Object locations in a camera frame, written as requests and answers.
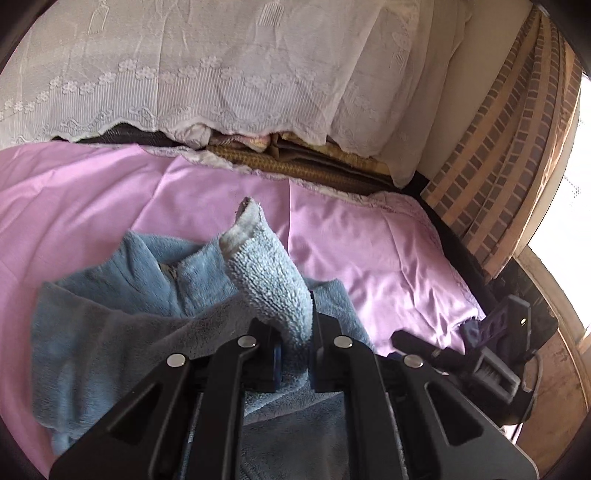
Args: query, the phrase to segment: lace trim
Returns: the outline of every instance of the lace trim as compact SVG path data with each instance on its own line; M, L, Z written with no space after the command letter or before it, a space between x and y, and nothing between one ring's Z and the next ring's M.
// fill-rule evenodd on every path
M226 134L293 131L309 143L323 144L330 128L325 112L331 110L335 90L318 80L312 70L293 68L292 75L263 77L224 67L215 55L176 72L159 72L126 59L119 62L117 70L95 79L79 82L56 76L32 98L4 100L0 121L12 119L12 125L0 131L0 141L3 147L47 141L56 135L76 141L101 134L122 121L147 131L170 132L179 122L192 120ZM241 118L227 107L240 105L245 98L257 106L245 114L249 118ZM56 119L52 115L56 108L66 115L94 113L85 120L73 116ZM33 131L16 131L23 123ZM7 130L12 135L2 138Z

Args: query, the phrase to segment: terry cloth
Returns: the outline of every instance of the terry cloth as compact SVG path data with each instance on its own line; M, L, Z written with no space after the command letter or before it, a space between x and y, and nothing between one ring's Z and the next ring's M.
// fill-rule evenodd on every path
M284 380L276 394L246 396L243 477L292 477L300 462L302 478L341 478L342 398L315 394L307 381L309 289L319 312L370 344L344 286L304 281L251 200L219 242L128 232L106 263L41 289L32 331L35 417L61 453L169 354L211 355L258 316L282 334ZM288 448L279 437L292 430Z

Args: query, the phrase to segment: black clamp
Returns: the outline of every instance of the black clamp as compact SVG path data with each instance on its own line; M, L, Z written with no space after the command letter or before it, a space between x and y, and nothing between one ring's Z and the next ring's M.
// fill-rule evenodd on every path
M394 360L314 308L315 391L344 392L352 480L537 480L532 461L418 355ZM254 319L214 355L175 353L58 458L50 480L235 480L244 392L272 393L281 339Z

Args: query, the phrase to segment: window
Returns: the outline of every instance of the window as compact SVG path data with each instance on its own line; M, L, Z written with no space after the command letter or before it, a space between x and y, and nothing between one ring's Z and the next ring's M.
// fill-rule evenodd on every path
M591 81L583 77L580 118L564 177L529 246L579 316L591 325Z

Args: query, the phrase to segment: pink fabric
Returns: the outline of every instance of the pink fabric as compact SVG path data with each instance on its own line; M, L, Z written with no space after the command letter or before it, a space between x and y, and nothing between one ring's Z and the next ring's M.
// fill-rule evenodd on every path
M192 165L182 157L62 142L0 152L0 415L33 464L54 456L31 414L30 318L41 283L107 260L124 232L206 242L245 196L261 202L305 276L339 278L382 354L400 328L462 349L453 331L481 314L416 202L347 202L290 180Z

